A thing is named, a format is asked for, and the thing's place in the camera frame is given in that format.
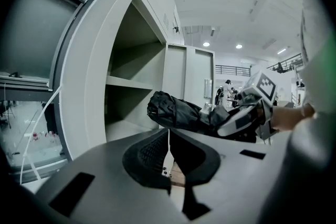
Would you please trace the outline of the dark metal railing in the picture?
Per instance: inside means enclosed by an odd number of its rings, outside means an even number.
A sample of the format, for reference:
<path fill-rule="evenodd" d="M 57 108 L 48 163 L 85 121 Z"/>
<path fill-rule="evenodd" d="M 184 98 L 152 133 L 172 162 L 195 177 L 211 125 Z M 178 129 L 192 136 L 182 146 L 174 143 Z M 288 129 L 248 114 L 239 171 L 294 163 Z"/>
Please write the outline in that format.
<path fill-rule="evenodd" d="M 267 67 L 267 69 L 285 73 L 289 71 L 294 71 L 295 69 L 300 69 L 303 67 L 303 58 L 301 54 L 294 55 L 288 59 L 285 59 L 277 64 Z M 237 67 L 237 66 L 226 66 L 226 65 L 216 65 L 215 66 L 216 74 L 227 74 L 234 76 L 251 76 L 251 67 Z"/>

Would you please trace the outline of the person's grey t-shirt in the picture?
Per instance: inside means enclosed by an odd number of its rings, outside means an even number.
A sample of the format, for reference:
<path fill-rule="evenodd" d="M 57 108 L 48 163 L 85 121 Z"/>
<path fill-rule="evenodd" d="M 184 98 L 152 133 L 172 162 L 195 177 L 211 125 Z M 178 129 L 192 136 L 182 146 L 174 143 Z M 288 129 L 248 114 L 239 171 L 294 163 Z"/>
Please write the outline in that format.
<path fill-rule="evenodd" d="M 336 27 L 322 0 L 303 0 L 301 49 L 305 104 L 312 116 L 297 123 L 281 173 L 261 221 L 336 222 Z"/>

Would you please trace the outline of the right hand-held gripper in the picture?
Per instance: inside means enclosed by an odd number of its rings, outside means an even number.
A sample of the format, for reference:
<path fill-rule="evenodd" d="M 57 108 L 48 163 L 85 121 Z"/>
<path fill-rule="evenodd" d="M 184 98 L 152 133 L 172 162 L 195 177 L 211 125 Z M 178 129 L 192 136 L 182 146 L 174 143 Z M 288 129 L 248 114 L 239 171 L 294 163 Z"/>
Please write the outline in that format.
<path fill-rule="evenodd" d="M 239 107 L 230 110 L 234 114 L 217 129 L 217 134 L 228 137 L 251 126 L 260 139 L 269 139 L 276 133 L 270 124 L 276 90 L 277 85 L 265 71 L 252 75 L 237 95 Z"/>

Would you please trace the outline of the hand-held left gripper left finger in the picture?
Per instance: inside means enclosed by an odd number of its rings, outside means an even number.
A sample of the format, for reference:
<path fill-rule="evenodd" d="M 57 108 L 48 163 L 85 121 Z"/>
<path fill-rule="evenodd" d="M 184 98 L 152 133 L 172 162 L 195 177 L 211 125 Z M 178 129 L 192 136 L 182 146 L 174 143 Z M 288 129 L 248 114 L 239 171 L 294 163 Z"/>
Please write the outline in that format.
<path fill-rule="evenodd" d="M 167 152 L 165 129 L 96 146 L 53 174 L 37 199 L 59 223 L 181 224 L 162 175 Z"/>

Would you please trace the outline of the dark framed window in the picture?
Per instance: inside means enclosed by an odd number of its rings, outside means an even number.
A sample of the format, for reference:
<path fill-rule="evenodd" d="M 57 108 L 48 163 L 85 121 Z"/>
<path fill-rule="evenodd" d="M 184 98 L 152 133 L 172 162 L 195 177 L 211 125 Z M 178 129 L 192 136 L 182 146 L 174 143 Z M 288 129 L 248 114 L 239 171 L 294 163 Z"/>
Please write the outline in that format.
<path fill-rule="evenodd" d="M 61 127 L 69 39 L 94 0 L 0 0 L 0 148 L 19 184 L 70 160 Z"/>

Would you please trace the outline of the wooden plank platform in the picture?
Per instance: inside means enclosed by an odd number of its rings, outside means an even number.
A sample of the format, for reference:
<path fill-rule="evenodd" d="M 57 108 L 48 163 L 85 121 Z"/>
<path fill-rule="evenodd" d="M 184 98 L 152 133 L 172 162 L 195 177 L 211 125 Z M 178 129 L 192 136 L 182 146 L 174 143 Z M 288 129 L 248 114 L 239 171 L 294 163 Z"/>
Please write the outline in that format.
<path fill-rule="evenodd" d="M 182 173 L 177 162 L 174 162 L 171 168 L 170 180 L 172 186 L 185 187 L 185 175 Z"/>

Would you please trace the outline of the person's right forearm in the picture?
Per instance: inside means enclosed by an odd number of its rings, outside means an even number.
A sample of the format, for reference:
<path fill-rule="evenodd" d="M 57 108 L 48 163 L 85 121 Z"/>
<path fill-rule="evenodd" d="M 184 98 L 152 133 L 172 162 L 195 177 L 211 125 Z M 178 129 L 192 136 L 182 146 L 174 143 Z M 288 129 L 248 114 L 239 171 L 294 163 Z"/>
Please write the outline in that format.
<path fill-rule="evenodd" d="M 306 104 L 300 108 L 273 107 L 270 125 L 273 129 L 279 131 L 290 131 L 302 120 L 311 118 L 315 113 L 314 108 L 310 104 Z"/>

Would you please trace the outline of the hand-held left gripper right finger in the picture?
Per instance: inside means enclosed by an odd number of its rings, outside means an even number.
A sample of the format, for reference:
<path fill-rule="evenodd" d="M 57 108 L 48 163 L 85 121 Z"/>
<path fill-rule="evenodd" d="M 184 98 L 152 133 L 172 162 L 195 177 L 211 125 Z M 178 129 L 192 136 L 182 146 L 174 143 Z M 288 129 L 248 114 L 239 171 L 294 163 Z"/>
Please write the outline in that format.
<path fill-rule="evenodd" d="M 271 144 L 214 138 L 186 130 L 172 134 L 194 139 L 220 155 L 220 166 L 209 182 L 192 188 L 195 200 L 210 209 L 189 220 L 180 214 L 172 224 L 259 224 L 262 208 L 279 175 L 290 132 L 277 133 Z"/>

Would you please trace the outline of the grey metal cabinet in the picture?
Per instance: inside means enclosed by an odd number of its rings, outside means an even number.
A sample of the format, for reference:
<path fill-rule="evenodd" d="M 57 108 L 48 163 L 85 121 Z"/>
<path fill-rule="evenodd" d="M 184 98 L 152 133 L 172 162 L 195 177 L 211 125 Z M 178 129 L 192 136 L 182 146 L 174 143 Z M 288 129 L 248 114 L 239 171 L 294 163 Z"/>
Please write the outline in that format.
<path fill-rule="evenodd" d="M 146 112 L 156 91 L 198 106 L 214 102 L 215 54 L 186 45 L 185 37 L 174 0 L 93 1 L 70 36 L 61 73 L 71 160 L 157 129 Z"/>

